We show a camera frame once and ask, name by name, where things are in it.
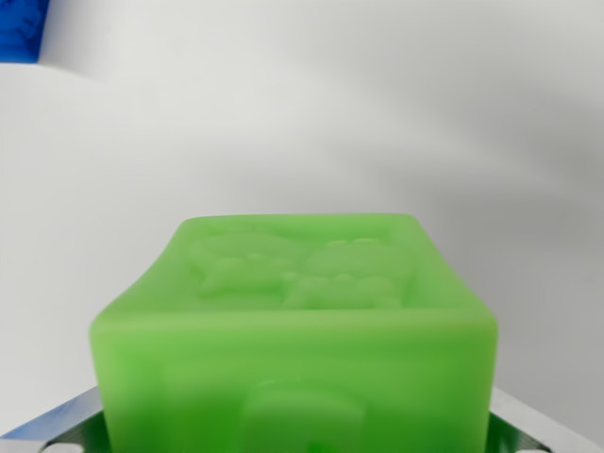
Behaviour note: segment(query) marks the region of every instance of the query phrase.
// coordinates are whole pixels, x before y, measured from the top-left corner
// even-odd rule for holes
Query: green block
[[[114,453],[482,453],[496,323],[409,215],[182,224],[94,321]]]

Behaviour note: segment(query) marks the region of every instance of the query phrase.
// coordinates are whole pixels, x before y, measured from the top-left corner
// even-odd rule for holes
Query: white backdrop
[[[604,444],[602,24],[582,0],[52,0],[41,64],[0,65],[0,432],[94,385],[90,321],[182,220],[395,211],[497,315],[497,385]]]

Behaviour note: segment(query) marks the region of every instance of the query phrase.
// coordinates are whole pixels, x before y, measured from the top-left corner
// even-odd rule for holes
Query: white background
[[[184,219],[415,214],[498,317],[496,383],[604,444],[604,5],[52,0],[0,65],[0,432]]]

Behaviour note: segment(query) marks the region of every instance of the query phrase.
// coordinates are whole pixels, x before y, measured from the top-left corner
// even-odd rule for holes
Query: embossed design
[[[226,291],[269,291],[293,270],[304,247],[269,232],[237,228],[193,245],[191,260],[201,274],[199,295]]]
[[[260,292],[284,310],[397,309],[410,268],[399,247],[375,238],[308,244],[236,225],[193,245],[197,295]]]
[[[303,274],[285,276],[283,309],[401,308],[409,278],[401,250],[373,238],[333,241],[314,252]]]

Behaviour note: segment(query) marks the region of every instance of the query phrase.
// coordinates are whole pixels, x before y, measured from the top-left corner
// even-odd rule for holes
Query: blue toy block
[[[49,0],[0,0],[0,62],[35,63]]]

